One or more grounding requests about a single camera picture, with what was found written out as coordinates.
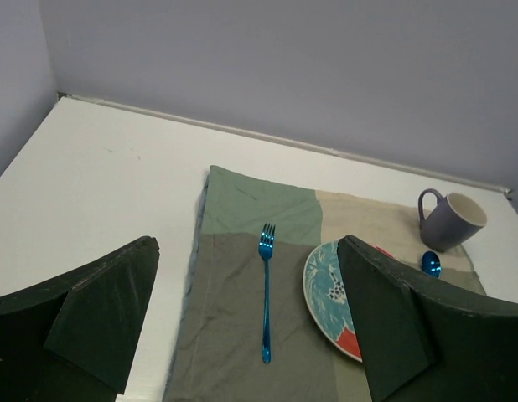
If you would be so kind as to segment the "purple ceramic mug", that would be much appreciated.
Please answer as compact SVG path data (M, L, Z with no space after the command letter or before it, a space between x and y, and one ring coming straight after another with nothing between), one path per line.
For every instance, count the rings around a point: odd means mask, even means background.
M423 211L427 194L436 198L436 206L428 216ZM483 208L461 193L446 196L433 188L421 192L417 200L420 239L428 248L445 252L470 239L488 222Z

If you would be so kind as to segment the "green patchwork cloth placemat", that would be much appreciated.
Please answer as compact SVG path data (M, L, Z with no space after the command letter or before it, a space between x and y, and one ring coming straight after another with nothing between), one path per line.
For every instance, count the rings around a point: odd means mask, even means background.
M264 224L272 361L262 361ZM303 295L318 245L354 235L408 265L425 250L413 207L299 188L212 167L205 183L167 401L367 401L361 363L319 330Z

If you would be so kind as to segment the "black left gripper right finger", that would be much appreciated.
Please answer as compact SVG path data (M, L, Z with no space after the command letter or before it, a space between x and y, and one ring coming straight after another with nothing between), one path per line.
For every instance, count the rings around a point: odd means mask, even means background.
M353 235L337 253L374 401L518 401L518 303L422 273Z

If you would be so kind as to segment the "blue metallic spoon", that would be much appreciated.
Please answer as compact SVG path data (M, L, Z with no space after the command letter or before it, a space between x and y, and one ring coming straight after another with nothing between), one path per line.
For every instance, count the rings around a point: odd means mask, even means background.
M440 277L442 265L438 255L434 251L428 250L422 255L421 271L436 278Z

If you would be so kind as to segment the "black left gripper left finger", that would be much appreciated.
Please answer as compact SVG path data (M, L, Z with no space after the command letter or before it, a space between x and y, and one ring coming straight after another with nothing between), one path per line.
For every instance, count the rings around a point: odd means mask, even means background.
M158 270L143 236L0 297L0 401L113 401L123 394Z

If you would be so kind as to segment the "red floral plate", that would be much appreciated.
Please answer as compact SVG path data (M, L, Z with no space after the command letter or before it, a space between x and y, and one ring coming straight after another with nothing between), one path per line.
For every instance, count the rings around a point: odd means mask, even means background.
M362 361L339 267L336 240L315 247L303 268L303 295L320 332L344 355Z

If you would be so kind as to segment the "blue plastic fork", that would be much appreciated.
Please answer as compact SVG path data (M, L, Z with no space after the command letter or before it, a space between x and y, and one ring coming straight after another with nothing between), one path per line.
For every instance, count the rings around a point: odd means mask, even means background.
M273 256L275 238L274 224L266 223L260 234L258 253L264 263L264 306L262 323L262 361L272 361L272 346L270 336L270 266L269 261Z

